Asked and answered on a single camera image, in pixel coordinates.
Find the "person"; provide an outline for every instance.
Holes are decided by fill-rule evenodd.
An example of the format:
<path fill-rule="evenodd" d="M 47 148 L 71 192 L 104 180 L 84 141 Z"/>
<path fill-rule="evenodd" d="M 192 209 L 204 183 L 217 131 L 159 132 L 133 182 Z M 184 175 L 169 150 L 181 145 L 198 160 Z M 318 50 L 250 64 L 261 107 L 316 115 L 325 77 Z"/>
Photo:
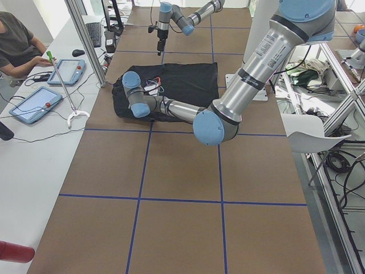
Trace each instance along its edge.
<path fill-rule="evenodd" d="M 36 65 L 52 66 L 42 58 L 45 45 L 12 13 L 0 11 L 0 70 L 21 78 Z"/>
<path fill-rule="evenodd" d="M 337 0 L 337 11 L 352 11 L 347 7 L 345 0 Z"/>

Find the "reacher grabber tool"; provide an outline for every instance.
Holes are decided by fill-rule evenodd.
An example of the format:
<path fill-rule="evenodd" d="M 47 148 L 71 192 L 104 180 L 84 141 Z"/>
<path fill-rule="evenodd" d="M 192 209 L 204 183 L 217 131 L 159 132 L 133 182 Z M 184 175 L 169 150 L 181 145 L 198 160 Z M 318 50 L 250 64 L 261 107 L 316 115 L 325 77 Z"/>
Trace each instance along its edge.
<path fill-rule="evenodd" d="M 62 80 L 61 74 L 60 74 L 60 73 L 59 73 L 59 71 L 58 71 L 57 65 L 56 65 L 56 63 L 55 63 L 55 61 L 54 61 L 54 59 L 53 59 L 53 57 L 52 57 L 51 52 L 50 52 L 50 51 L 47 51 L 47 55 L 48 55 L 48 57 L 50 58 L 50 62 L 52 63 L 52 65 L 53 65 L 53 67 L 54 67 L 54 69 L 55 69 L 55 71 L 56 71 L 56 74 L 57 74 L 57 76 L 58 76 L 58 78 L 59 78 L 59 81 L 60 81 L 60 83 L 61 83 L 61 85 L 62 85 L 62 87 L 63 87 L 63 89 L 64 89 L 64 92 L 66 93 L 67 99 L 68 99 L 68 101 L 69 101 L 69 103 L 70 103 L 70 105 L 71 105 L 72 113 L 70 114 L 70 116 L 68 116 L 68 119 L 67 119 L 67 125 L 68 125 L 68 128 L 71 128 L 71 119 L 72 119 L 73 117 L 76 117 L 76 116 L 79 116 L 79 115 L 85 115 L 85 116 L 90 117 L 90 114 L 89 114 L 87 111 L 78 110 L 78 109 L 75 107 L 74 103 L 72 102 L 71 96 L 70 96 L 70 94 L 68 93 L 68 90 L 67 90 L 66 86 L 65 86 L 65 85 L 64 85 L 64 83 L 63 83 L 63 80 Z"/>

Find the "tablet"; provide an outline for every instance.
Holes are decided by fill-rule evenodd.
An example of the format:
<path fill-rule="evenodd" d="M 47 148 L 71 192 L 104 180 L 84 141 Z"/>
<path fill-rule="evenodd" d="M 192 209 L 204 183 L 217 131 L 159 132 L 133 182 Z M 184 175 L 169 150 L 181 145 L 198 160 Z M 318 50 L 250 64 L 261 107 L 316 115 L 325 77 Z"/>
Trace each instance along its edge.
<path fill-rule="evenodd" d="M 81 75 L 85 70 L 85 66 L 86 64 L 84 60 L 61 59 L 57 63 L 57 69 L 61 75 L 63 83 L 66 86 L 73 86 L 81 78 Z M 56 71 L 52 72 L 47 84 L 61 84 Z"/>
<path fill-rule="evenodd" d="M 62 100 L 62 95 L 47 87 L 40 87 L 13 107 L 9 114 L 26 124 L 33 124 Z"/>

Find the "computer mouse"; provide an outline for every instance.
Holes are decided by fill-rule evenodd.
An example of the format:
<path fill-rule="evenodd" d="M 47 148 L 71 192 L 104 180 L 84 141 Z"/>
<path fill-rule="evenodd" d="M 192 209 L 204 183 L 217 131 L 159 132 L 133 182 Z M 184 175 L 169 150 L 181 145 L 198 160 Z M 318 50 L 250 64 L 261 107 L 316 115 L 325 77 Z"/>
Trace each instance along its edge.
<path fill-rule="evenodd" d="M 3 123 L 0 122 L 0 138 L 4 141 L 8 141 L 14 137 L 14 133 L 7 128 Z"/>
<path fill-rule="evenodd" d="M 74 50 L 72 52 L 73 57 L 77 57 L 77 56 L 80 56 L 80 55 L 83 55 L 83 54 L 85 54 L 85 51 L 83 51 L 83 50 Z"/>

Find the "orange object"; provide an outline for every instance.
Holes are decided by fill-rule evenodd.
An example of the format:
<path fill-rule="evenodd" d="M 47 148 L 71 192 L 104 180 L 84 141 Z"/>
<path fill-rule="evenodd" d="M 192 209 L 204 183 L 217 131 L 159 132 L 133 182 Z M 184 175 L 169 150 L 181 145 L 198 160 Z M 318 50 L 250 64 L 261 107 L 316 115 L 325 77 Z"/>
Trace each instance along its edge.
<path fill-rule="evenodd" d="M 358 24 L 358 25 L 356 25 L 354 27 L 354 33 L 357 33 L 361 29 L 365 29 L 365 25 L 364 24 Z"/>

